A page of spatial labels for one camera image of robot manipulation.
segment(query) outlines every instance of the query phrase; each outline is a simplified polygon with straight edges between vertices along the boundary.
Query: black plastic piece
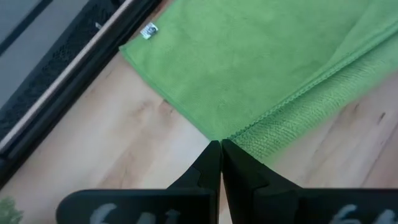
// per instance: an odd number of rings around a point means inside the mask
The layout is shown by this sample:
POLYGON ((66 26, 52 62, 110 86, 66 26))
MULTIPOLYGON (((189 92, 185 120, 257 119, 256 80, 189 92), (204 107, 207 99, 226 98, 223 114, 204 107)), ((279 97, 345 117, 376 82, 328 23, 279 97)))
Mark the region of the black plastic piece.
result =
POLYGON ((0 56, 7 48, 20 36, 34 19, 52 2, 52 0, 41 0, 26 17, 10 32, 10 34, 0 43, 0 56))
POLYGON ((233 223, 252 223, 255 191, 277 194, 300 187, 261 164, 230 140, 223 140, 223 178, 233 223))
POLYGON ((168 189, 76 192, 59 205, 57 222, 217 224, 221 158, 220 143, 212 141, 168 189))
POLYGON ((211 223, 214 192, 208 189, 84 190, 57 208, 58 224, 211 223))
POLYGON ((3 149, 1 158, 7 164, 0 170, 1 187, 159 3, 160 0, 137 0, 128 5, 43 107, 37 110, 29 124, 3 149))
POLYGON ((396 189, 302 189, 224 140, 222 149, 219 142, 211 142, 168 189, 77 192, 62 201, 57 220, 62 224, 217 223, 222 164, 234 224, 384 224, 398 219, 396 189))

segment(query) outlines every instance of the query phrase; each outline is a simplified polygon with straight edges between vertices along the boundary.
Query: green microfiber towel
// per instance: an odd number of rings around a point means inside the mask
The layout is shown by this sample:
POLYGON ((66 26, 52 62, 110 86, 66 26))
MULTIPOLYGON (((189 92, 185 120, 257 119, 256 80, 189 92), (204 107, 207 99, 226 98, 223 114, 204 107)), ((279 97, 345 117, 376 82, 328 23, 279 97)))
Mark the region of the green microfiber towel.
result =
POLYGON ((261 162, 398 67, 395 0, 175 0, 121 52, 210 139, 261 162))

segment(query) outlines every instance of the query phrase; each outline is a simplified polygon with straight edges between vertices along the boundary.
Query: black frame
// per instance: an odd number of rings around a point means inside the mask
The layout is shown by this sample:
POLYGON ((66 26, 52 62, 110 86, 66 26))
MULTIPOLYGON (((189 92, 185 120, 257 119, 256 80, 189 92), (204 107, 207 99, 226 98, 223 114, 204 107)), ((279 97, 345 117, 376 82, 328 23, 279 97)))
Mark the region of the black frame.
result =
POLYGON ((36 111, 28 125, 4 146, 0 158, 0 188, 108 64, 118 52, 118 47, 129 40, 160 2, 161 0, 135 0, 130 3, 36 111))

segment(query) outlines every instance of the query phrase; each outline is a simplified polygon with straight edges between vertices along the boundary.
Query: folded towel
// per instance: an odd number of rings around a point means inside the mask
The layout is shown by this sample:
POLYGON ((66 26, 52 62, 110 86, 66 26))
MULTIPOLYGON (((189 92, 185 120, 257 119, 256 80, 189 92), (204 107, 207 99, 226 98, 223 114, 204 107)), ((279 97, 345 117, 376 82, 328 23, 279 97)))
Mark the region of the folded towel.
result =
POLYGON ((175 0, 121 47, 210 139, 264 163, 398 67, 395 0, 175 0))

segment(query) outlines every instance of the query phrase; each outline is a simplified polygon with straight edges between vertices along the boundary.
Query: white tag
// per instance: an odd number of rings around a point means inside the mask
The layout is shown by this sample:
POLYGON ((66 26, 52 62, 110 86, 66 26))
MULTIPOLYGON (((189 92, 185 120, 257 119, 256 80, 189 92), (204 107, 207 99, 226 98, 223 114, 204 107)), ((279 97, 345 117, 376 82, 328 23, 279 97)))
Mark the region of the white tag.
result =
POLYGON ((143 38, 147 40, 153 35, 155 35, 158 30, 159 29, 153 23, 150 22, 141 30, 141 34, 143 38))

